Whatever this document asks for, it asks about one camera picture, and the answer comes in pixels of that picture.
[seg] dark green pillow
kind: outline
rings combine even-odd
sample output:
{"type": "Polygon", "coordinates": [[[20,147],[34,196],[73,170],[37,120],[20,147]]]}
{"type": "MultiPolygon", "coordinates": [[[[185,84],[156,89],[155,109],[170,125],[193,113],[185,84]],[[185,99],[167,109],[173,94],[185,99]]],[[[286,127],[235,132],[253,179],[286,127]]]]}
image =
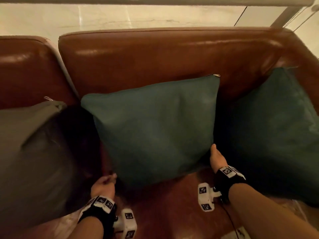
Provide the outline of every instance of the dark green pillow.
{"type": "Polygon", "coordinates": [[[114,171],[126,188],[172,179],[203,167],[213,143],[219,78],[164,82],[111,94],[88,94],[114,171]]]}
{"type": "Polygon", "coordinates": [[[217,148],[255,189],[319,205],[319,117],[291,69],[216,115],[217,148]]]}

